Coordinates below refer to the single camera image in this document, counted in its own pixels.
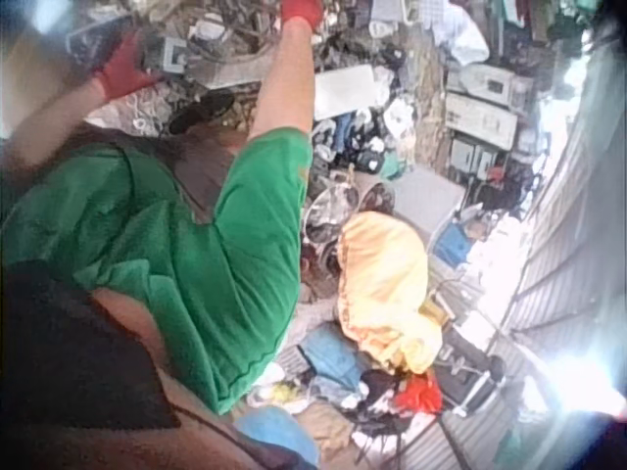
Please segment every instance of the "person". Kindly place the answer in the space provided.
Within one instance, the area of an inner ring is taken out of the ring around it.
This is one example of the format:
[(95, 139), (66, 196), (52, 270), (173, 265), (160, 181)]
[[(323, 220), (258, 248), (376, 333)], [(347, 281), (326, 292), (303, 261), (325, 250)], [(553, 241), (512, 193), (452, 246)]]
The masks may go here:
[(30, 458), (64, 468), (302, 465), (216, 417), (274, 358), (298, 298), (321, 2), (283, 0), (281, 16), (252, 131), (215, 201), (202, 167), (215, 167), (212, 155), (185, 161), (180, 147), (164, 156), (151, 142), (82, 131), (91, 111), (154, 83), (135, 68), (136, 36), (6, 145), (3, 426), (13, 450), (30, 443)]

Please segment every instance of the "corrugated metal wall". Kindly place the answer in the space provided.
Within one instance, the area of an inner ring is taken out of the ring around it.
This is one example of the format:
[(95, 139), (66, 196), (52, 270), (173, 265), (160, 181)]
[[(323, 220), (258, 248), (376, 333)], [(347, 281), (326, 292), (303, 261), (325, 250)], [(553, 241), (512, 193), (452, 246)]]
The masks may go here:
[[(611, 45), (597, 51), (589, 67), (580, 117), (550, 187), (532, 211), (529, 259), (502, 326), (545, 361), (594, 353), (624, 386), (627, 70)], [(503, 337), (495, 338), (491, 353), (506, 360), (511, 379), (533, 369)], [(406, 450), (402, 468), (490, 470), (514, 417), (504, 399), (471, 418), (445, 414), (458, 455), (435, 425)]]

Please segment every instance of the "red glove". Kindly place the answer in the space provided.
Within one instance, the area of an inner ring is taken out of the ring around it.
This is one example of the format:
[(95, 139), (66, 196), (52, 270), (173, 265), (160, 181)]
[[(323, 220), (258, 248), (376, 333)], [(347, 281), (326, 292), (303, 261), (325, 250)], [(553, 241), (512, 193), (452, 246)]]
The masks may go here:
[(314, 31), (322, 23), (322, 0), (283, 0), (281, 2), (283, 24), (295, 17), (305, 19)]
[(137, 32), (125, 36), (102, 71), (95, 73), (94, 76), (105, 90), (107, 101), (121, 98), (159, 81), (158, 76), (146, 73), (136, 67), (138, 39), (139, 34)]

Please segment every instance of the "yellow bag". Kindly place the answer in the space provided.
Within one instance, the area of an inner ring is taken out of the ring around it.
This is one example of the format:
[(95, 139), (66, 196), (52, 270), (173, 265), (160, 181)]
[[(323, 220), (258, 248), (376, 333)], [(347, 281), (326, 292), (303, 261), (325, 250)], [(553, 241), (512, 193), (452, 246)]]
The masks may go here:
[(344, 334), (388, 368), (423, 373), (442, 331), (418, 312), (427, 292), (427, 254), (416, 231), (379, 212), (361, 212), (340, 237), (338, 309)]

